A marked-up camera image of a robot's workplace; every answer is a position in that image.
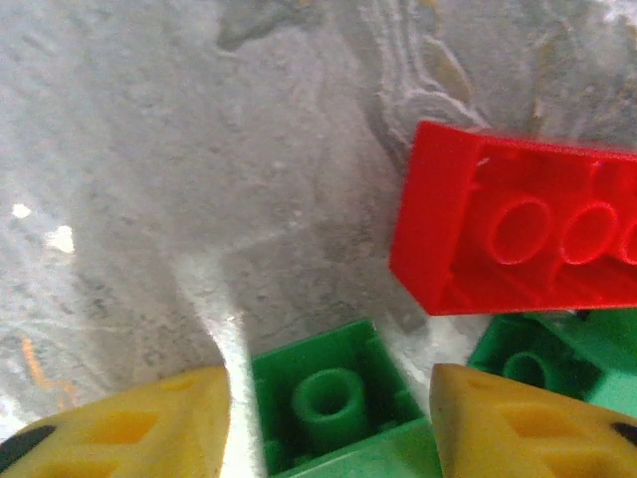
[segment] concrete floor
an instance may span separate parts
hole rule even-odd
[[[216,343],[224,476],[258,475],[248,353],[360,317],[426,406],[432,363],[487,318],[428,319],[387,269],[416,125],[634,148],[635,10],[0,2],[0,439],[219,363]]]

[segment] green hollow tube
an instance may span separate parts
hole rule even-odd
[[[303,380],[292,407],[315,453],[328,453],[369,434],[363,381],[346,368],[327,368]]]
[[[554,364],[533,352],[513,354],[503,370],[506,378],[547,389],[555,388],[554,373]]]

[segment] red lego brick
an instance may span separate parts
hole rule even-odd
[[[423,122],[391,268],[432,315],[637,306],[637,154]]]

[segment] yellow plastic piece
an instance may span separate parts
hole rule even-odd
[[[432,422],[445,478],[636,478],[627,415],[460,365],[434,367]]]
[[[216,477],[229,420],[225,368],[189,371],[32,423],[56,430],[2,478]]]

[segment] plastic toy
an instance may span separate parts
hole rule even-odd
[[[268,473],[439,478],[429,421],[369,321],[256,357]]]
[[[637,154],[423,122],[391,268],[431,315],[637,305]]]
[[[497,316],[469,365],[637,417],[634,314]]]
[[[216,477],[229,426],[224,367],[45,418],[0,445],[2,478]]]
[[[637,478],[629,416],[448,364],[430,404],[445,478]]]

